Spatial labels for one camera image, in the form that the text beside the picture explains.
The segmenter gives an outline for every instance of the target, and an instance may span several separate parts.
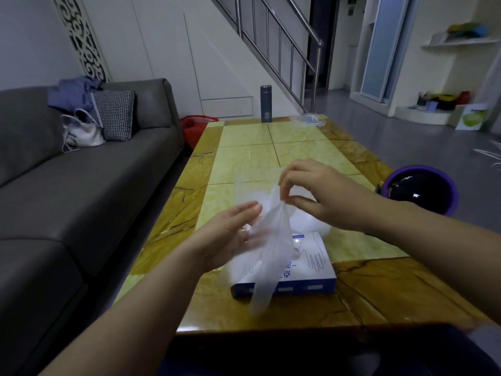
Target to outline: blue and white box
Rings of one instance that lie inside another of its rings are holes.
[[[294,247],[299,258],[290,261],[273,295],[334,293],[336,273],[332,268],[324,242],[318,232],[293,234]],[[261,262],[231,287],[233,298],[250,297],[254,292],[254,274]]]

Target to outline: person's right hand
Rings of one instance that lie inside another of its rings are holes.
[[[289,196],[291,188],[302,186],[316,201],[303,196]],[[280,175],[280,199],[296,206],[318,220],[343,230],[370,233],[388,199],[356,183],[334,168],[313,159],[297,159]]]

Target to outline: decorative carved panel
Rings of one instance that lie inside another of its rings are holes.
[[[71,39],[85,75],[110,81],[110,73],[99,52],[87,14],[80,0],[53,0],[59,18]]]

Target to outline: stair railing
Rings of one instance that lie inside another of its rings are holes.
[[[269,66],[269,68],[273,71],[273,73],[278,77],[280,82],[284,85],[284,87],[289,91],[289,93],[292,95],[294,100],[299,104],[299,106],[303,109],[304,112],[307,111],[306,107],[303,104],[303,96],[304,96],[304,81],[306,77],[306,72],[305,72],[305,67],[307,66],[310,68],[314,74],[313,78],[313,91],[312,91],[312,97],[311,97],[311,103],[310,103],[310,112],[314,112],[315,108],[315,96],[317,94],[317,87],[318,87],[318,76],[319,76],[319,71],[320,71],[320,57],[322,53],[322,46],[323,42],[320,39],[320,37],[317,35],[317,33],[313,30],[313,28],[310,26],[308,23],[307,18],[301,12],[300,8],[298,7],[297,3],[294,0],[286,0],[287,3],[291,6],[294,14],[297,16],[299,19],[300,23],[304,26],[306,31],[308,32],[308,35],[316,42],[317,44],[317,57],[315,59],[315,65],[311,64],[310,61],[306,58],[306,55],[301,51],[299,48],[298,44],[294,41],[294,39],[291,37],[287,29],[285,29],[284,25],[280,22],[279,18],[273,11],[273,9],[269,6],[269,4],[266,2],[266,0],[260,0],[261,3],[264,5],[266,8],[266,55],[261,51],[261,49],[258,47],[258,44],[256,42],[256,32],[255,32],[255,0],[252,0],[252,20],[253,20],[253,37],[254,39],[251,39],[249,34],[243,29],[242,26],[242,11],[241,11],[241,0],[235,0],[235,15],[236,19],[232,16],[228,8],[222,3],[221,0],[216,0],[216,2],[219,4],[219,6],[222,8],[223,11],[228,15],[228,17],[233,21],[233,23],[236,26],[236,31],[240,38],[243,39],[243,37],[246,37],[247,40],[251,43],[251,45],[254,47],[254,49],[258,52],[258,54],[261,56],[261,58],[266,62],[266,64]],[[270,62],[270,21],[269,17],[272,17],[275,22],[279,26],[279,55],[278,55],[278,69],[275,69],[274,66]],[[290,75],[289,75],[289,84],[287,84],[286,80],[282,76],[282,33],[285,35],[285,37],[291,42],[291,69],[290,69]],[[297,96],[296,93],[292,90],[292,78],[293,78],[293,64],[294,64],[294,51],[297,51],[301,57],[302,61],[302,72],[301,72],[301,88],[300,88],[300,95]]]

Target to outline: red bag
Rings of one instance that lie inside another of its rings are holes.
[[[219,121],[219,119],[205,115],[190,115],[180,120],[184,140],[191,149],[195,148],[202,137],[207,123],[212,121]]]

